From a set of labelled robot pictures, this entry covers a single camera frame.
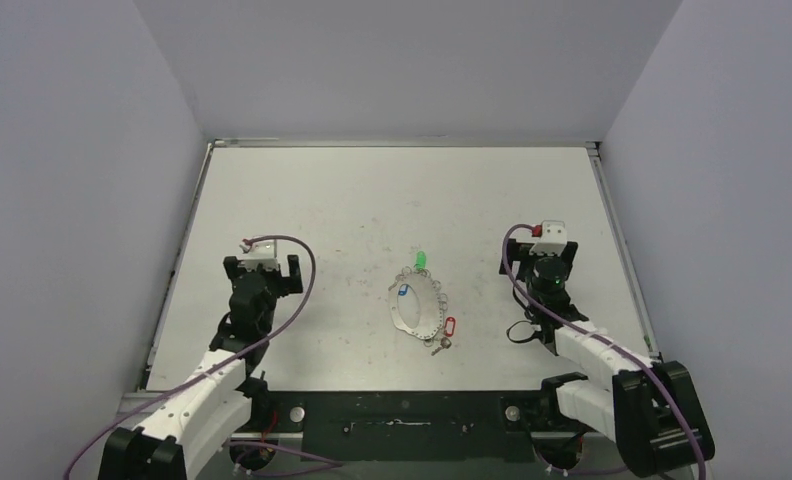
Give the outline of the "key with red tag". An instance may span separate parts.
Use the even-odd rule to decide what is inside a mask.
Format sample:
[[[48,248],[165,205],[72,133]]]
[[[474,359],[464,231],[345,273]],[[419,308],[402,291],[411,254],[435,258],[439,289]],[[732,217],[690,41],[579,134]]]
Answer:
[[[444,321],[443,335],[446,338],[451,338],[455,334],[456,325],[457,325],[457,320],[454,317],[452,316],[447,317]]]

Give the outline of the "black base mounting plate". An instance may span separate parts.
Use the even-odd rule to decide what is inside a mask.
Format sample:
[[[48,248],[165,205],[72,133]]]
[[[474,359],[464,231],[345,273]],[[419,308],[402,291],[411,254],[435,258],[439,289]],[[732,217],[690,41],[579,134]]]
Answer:
[[[530,463],[534,447],[571,446],[590,429],[527,390],[271,391],[238,439],[294,439],[344,462],[500,459]]]

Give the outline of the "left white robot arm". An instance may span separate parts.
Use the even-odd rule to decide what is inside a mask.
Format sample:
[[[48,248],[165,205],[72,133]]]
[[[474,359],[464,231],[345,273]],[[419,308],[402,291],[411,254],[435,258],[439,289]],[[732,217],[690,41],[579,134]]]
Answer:
[[[280,265],[272,242],[224,259],[229,307],[208,349],[150,415],[112,431],[99,478],[193,479],[232,433],[268,422],[268,387],[252,372],[269,347],[278,301],[305,291],[298,256],[286,261]]]

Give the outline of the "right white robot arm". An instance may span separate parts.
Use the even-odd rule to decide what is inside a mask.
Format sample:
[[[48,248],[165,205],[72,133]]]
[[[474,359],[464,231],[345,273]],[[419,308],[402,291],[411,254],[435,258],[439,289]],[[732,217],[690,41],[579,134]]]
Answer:
[[[540,421],[575,421],[617,447],[626,471],[643,478],[694,465],[699,478],[715,442],[688,369],[622,346],[572,302],[566,283],[578,245],[505,237],[499,272],[533,329],[531,340],[579,371],[543,381]]]

